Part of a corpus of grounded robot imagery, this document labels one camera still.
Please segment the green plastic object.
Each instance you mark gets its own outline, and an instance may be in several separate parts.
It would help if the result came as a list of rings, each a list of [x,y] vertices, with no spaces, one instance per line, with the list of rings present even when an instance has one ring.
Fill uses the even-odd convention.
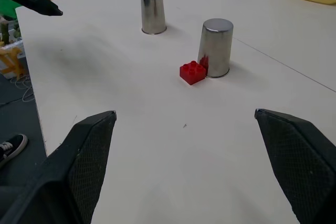
[[[0,16],[16,19],[16,8],[18,7],[21,7],[21,5],[12,0],[0,0]]]

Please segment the red toy brick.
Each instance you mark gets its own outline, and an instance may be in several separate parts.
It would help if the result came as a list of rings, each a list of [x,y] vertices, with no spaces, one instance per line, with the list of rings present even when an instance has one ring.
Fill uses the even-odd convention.
[[[180,66],[180,77],[189,85],[202,81],[206,77],[206,69],[196,61]]]

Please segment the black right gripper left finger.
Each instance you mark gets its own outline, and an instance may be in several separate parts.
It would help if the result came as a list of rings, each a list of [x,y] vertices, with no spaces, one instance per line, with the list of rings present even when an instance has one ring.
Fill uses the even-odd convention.
[[[22,187],[0,187],[0,224],[91,224],[106,174],[115,111],[87,117]]]

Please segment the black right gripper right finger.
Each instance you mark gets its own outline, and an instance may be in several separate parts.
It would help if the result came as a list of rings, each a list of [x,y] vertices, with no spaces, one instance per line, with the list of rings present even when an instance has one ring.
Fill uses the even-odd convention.
[[[273,173],[300,224],[336,224],[336,146],[311,122],[257,109]]]

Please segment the steel cup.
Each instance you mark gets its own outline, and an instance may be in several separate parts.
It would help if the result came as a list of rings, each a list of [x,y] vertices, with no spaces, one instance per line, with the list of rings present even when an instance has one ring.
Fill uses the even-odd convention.
[[[234,25],[222,18],[203,22],[197,62],[209,78],[220,78],[229,73]]]
[[[166,31],[163,0],[141,0],[142,31],[149,35]]]

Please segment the black canvas shoe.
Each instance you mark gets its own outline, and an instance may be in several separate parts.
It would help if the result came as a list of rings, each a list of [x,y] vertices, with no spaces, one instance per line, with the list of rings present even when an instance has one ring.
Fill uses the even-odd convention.
[[[24,134],[17,134],[0,143],[0,168],[20,154],[28,143],[28,138]]]

